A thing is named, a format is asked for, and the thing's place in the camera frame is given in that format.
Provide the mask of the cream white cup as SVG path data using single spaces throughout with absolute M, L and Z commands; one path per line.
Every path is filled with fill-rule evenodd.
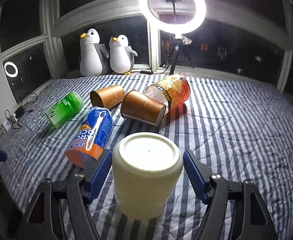
M 182 154 L 167 137 L 139 132 L 123 138 L 112 153 L 118 209 L 129 220 L 147 222 L 158 217 L 182 168 Z

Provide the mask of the green plastic cup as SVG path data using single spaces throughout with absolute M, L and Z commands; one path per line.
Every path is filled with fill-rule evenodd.
M 70 92 L 59 102 L 53 104 L 45 111 L 50 124 L 54 128 L 60 128 L 65 122 L 79 113 L 84 106 L 81 96 L 77 92 Z

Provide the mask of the blue orange soda cup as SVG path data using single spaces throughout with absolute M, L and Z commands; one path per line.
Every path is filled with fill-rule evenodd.
M 101 156 L 111 133 L 113 120 L 107 108 L 92 107 L 85 115 L 66 156 L 78 167 L 86 168 Z

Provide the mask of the slim brown paper cup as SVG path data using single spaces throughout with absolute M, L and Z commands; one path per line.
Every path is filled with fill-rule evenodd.
M 90 92 L 93 107 L 113 109 L 123 101 L 125 92 L 120 85 L 114 85 Z

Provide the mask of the wide brown paper cup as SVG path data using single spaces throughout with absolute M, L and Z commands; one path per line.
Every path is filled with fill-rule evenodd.
M 121 116 L 158 127 L 166 106 L 136 90 L 129 91 L 121 104 Z

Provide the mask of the orange clear snack cup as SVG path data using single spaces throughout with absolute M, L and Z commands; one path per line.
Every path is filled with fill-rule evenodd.
M 148 86 L 144 95 L 165 105 L 165 115 L 187 101 L 190 97 L 190 85 L 181 75 L 169 75 Z

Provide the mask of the white power strip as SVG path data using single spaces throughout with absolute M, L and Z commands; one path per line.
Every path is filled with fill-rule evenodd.
M 19 124 L 19 119 L 17 118 L 16 114 L 12 114 L 10 116 L 6 116 L 2 124 L 2 128 L 5 132 L 8 132 L 10 129 L 20 129 L 21 125 Z

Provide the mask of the large penguin plush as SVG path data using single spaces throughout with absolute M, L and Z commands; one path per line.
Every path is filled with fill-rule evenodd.
M 100 43 L 96 29 L 91 28 L 80 35 L 80 74 L 82 76 L 100 76 L 111 73 L 109 51 Z

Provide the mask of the small penguin plush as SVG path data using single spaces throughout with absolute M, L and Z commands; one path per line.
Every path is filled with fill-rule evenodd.
M 131 48 L 128 38 L 125 35 L 113 36 L 109 40 L 109 47 L 112 71 L 117 74 L 130 74 L 138 53 Z

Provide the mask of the black light tripod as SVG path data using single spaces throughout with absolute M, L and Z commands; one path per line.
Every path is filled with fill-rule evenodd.
M 169 49 L 167 53 L 164 53 L 161 57 L 160 67 L 165 71 L 169 70 L 169 75 L 173 75 L 175 72 L 177 59 L 183 46 L 189 46 L 192 44 L 192 40 L 185 35 L 178 37 L 174 36 L 172 41 L 169 42 Z

